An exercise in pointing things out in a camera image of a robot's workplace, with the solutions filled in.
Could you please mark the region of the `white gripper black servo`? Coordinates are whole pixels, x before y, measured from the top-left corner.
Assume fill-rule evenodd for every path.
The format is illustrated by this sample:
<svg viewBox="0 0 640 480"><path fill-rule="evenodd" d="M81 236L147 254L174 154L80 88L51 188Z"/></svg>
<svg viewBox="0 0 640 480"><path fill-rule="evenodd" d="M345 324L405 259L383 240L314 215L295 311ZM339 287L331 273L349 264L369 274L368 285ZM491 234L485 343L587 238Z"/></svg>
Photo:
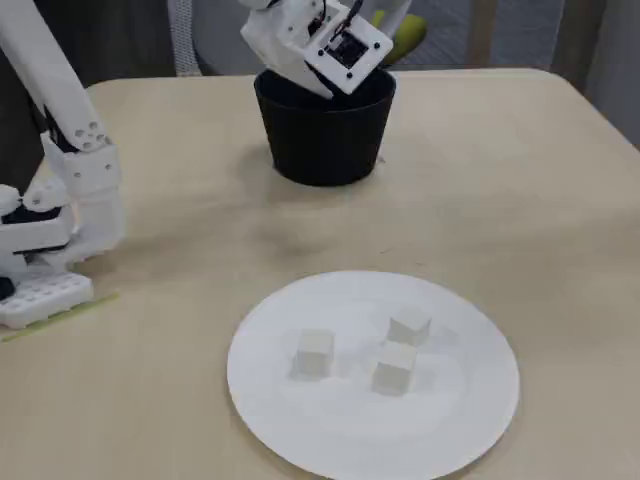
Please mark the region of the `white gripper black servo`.
<svg viewBox="0 0 640 480"><path fill-rule="evenodd" d="M266 67L324 99L333 92L304 61L304 49L333 18L337 1L240 1L249 16L240 33Z"/></svg>

